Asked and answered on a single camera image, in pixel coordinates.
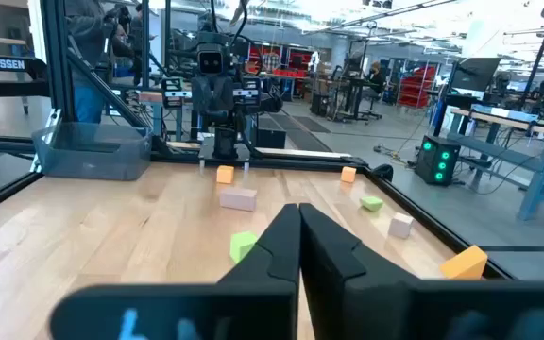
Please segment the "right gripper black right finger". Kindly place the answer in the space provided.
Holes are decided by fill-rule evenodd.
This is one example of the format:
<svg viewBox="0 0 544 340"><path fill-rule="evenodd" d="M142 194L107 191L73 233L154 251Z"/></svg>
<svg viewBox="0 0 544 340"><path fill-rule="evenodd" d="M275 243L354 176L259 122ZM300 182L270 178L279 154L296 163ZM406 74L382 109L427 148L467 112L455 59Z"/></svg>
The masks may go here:
<svg viewBox="0 0 544 340"><path fill-rule="evenodd" d="M301 260L316 337L544 340L544 281L423 280L303 203Z"/></svg>

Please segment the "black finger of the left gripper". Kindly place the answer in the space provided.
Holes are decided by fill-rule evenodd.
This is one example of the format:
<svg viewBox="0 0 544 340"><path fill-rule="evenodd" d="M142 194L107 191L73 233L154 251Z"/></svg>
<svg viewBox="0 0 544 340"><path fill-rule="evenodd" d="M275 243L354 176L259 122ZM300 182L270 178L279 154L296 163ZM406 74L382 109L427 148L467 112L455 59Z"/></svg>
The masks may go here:
<svg viewBox="0 0 544 340"><path fill-rule="evenodd" d="M161 80L162 105L169 110L181 109L186 100L192 99L192 92L183 86L180 77L167 77Z"/></svg>
<svg viewBox="0 0 544 340"><path fill-rule="evenodd" d="M246 76L233 82L233 102L236 106L257 109L261 104L262 79Z"/></svg>

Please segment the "green cube block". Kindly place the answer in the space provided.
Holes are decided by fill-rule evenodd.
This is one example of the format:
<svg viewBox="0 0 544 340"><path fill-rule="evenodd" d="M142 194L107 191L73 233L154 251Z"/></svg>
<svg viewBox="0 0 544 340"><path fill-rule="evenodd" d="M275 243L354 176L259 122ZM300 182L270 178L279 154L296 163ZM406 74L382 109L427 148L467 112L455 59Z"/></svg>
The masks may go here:
<svg viewBox="0 0 544 340"><path fill-rule="evenodd" d="M258 236L250 231L235 233L230 239L229 255L238 264L257 243Z"/></svg>

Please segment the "white cube block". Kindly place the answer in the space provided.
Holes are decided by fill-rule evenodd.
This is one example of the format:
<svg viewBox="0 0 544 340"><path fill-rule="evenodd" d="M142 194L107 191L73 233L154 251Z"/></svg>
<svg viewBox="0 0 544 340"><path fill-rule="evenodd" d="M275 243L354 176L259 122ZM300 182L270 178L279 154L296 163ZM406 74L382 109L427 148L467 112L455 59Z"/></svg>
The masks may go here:
<svg viewBox="0 0 544 340"><path fill-rule="evenodd" d="M410 215L397 212L391 219L388 234L401 239L410 236L414 218Z"/></svg>

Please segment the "large orange block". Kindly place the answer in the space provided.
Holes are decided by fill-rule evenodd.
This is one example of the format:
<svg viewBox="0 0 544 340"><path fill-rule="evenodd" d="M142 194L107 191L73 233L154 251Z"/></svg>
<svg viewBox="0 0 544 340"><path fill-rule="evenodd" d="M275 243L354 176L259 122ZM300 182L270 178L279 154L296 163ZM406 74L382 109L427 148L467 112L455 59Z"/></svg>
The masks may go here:
<svg viewBox="0 0 544 340"><path fill-rule="evenodd" d="M473 245L440 266L441 273L453 280L479 280L484 273L488 255Z"/></svg>

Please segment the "pale pink rectangular block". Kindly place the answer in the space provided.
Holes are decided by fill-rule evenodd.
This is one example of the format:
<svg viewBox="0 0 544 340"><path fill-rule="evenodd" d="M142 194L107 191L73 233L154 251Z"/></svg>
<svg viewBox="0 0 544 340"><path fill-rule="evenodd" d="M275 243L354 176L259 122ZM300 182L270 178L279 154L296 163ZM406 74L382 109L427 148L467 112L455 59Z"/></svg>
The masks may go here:
<svg viewBox="0 0 544 340"><path fill-rule="evenodd" d="M256 209L257 192L251 189L229 187L220 192L220 205L234 210L250 211Z"/></svg>

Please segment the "person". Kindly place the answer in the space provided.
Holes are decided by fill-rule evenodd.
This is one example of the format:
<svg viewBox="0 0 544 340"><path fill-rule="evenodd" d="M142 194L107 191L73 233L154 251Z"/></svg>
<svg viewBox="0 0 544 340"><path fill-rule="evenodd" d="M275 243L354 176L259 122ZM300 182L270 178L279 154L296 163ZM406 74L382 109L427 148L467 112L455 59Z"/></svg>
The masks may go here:
<svg viewBox="0 0 544 340"><path fill-rule="evenodd" d="M81 69L72 69L75 117L79 123L100 124L113 91L96 70L110 40L122 37L120 8L105 11L99 0L63 0L70 48Z"/></svg>
<svg viewBox="0 0 544 340"><path fill-rule="evenodd" d="M369 83L369 89L376 94L382 94L384 89L384 76L382 74L381 64L378 61L374 61L371 64L369 74L367 76Z"/></svg>
<svg viewBox="0 0 544 340"><path fill-rule="evenodd" d="M133 63L131 70L134 73L133 85L141 84L143 75L142 52L144 51L144 25L143 25L143 5L139 4L135 8L136 15L130 22L131 48L133 49Z"/></svg>

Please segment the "grey translucent plastic bin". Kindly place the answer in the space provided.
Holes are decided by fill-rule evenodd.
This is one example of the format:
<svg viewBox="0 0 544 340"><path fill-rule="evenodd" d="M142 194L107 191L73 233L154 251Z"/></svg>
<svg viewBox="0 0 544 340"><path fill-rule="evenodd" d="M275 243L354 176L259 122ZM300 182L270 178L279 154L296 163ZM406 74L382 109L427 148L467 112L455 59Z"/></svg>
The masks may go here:
<svg viewBox="0 0 544 340"><path fill-rule="evenodd" d="M133 181L150 165L147 127L60 123L33 132L32 140L49 177Z"/></svg>

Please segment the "black standing desk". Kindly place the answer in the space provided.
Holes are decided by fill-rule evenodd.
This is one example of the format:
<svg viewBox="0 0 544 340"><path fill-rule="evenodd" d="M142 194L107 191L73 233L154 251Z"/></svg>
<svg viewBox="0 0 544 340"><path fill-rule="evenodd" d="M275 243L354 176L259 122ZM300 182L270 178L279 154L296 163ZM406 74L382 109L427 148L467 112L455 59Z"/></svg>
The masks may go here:
<svg viewBox="0 0 544 340"><path fill-rule="evenodd" d="M371 82L365 79L348 77L343 80L340 89L345 89L345 105L337 108L337 116L341 123L347 121L364 121L367 125L369 118L366 114L360 113L360 104L362 101L363 89L369 88Z"/></svg>

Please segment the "black computer tower green lights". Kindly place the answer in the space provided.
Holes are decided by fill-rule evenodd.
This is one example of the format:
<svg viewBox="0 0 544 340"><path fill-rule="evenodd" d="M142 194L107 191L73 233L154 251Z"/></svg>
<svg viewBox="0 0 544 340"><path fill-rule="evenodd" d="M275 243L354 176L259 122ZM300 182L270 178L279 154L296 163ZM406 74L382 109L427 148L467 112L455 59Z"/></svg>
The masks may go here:
<svg viewBox="0 0 544 340"><path fill-rule="evenodd" d="M427 184L449 186L461 146L450 140L424 136L417 154L415 173Z"/></svg>

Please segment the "red storage shelving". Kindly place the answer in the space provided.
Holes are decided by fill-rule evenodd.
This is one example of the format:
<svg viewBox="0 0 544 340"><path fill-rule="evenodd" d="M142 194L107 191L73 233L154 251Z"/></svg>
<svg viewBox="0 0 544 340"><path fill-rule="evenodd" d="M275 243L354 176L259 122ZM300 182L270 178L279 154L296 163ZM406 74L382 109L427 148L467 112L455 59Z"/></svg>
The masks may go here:
<svg viewBox="0 0 544 340"><path fill-rule="evenodd" d="M416 109L426 107L429 103L429 91L434 86L435 75L436 67L427 65L403 76L399 83L397 103Z"/></svg>

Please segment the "blue legged workbench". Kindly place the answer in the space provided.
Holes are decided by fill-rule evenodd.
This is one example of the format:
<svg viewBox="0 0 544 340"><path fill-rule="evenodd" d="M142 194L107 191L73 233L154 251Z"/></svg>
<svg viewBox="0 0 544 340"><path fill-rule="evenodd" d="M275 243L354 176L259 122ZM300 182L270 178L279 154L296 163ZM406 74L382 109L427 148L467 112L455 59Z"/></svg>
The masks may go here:
<svg viewBox="0 0 544 340"><path fill-rule="evenodd" d="M489 166L482 166L478 160L466 161L468 165L478 171L477 177L482 173L487 173L524 190L525 195L519 206L518 219L527 220L531 218L536 212L538 205L544 201L544 146L539 155L531 156L518 152L510 146L502 147L495 143L495 139L498 129L501 126L521 129L532 136L538 136L540 134L544 135L544 124L539 125L533 121L528 122L508 116L477 112L475 110L453 109L451 113L453 114L453 119L447 134L448 140L479 152L482 160L492 158L497 161L510 163L516 169L523 169L532 173L530 182L525 184L510 178L508 175L502 175L499 171L493 170ZM467 136L464 132L464 128L472 120L484 121L491 125L491 129L488 131L487 138L484 141L473 136Z"/></svg>

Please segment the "black computer monitor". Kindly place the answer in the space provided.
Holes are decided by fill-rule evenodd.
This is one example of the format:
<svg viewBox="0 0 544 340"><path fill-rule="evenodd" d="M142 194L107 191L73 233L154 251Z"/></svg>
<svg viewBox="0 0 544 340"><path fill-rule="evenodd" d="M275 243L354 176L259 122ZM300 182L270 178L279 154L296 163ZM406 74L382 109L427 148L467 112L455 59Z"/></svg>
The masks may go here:
<svg viewBox="0 0 544 340"><path fill-rule="evenodd" d="M453 66L449 84L453 89L484 92L491 83L501 58L467 58Z"/></svg>

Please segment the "black aluminium frame post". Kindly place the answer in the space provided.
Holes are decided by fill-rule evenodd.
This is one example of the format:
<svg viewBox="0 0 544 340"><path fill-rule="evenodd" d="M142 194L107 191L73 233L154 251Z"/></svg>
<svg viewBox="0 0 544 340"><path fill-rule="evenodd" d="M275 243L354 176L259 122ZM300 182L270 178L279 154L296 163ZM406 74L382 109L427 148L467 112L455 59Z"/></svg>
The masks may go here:
<svg viewBox="0 0 544 340"><path fill-rule="evenodd" d="M120 23L125 8L115 6L111 9L117 8L121 9L119 12ZM73 49L70 48L71 38L67 31L64 9L63 0L40 0L52 104L55 109L60 110L62 114L60 121L62 123L78 123L75 117L72 69L81 69L81 66ZM109 71L111 70L110 53L115 52L117 48L122 51L127 50L121 42L121 37L109 41L106 45L103 60L96 67L96 70L101 73L111 89L112 87L108 81ZM117 94L113 93L112 99L108 100L105 108L107 106L116 109L125 118L129 126L135 128L145 128L147 126L145 120L137 115Z"/></svg>

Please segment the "black frame corner bracket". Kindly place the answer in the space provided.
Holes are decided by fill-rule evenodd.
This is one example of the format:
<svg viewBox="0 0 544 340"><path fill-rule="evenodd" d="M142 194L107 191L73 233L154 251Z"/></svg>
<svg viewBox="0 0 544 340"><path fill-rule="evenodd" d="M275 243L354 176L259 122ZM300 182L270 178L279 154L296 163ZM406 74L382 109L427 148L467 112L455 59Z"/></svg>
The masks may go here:
<svg viewBox="0 0 544 340"><path fill-rule="evenodd" d="M377 178L391 182L394 177L394 168L389 164L382 164L372 169L372 174Z"/></svg>

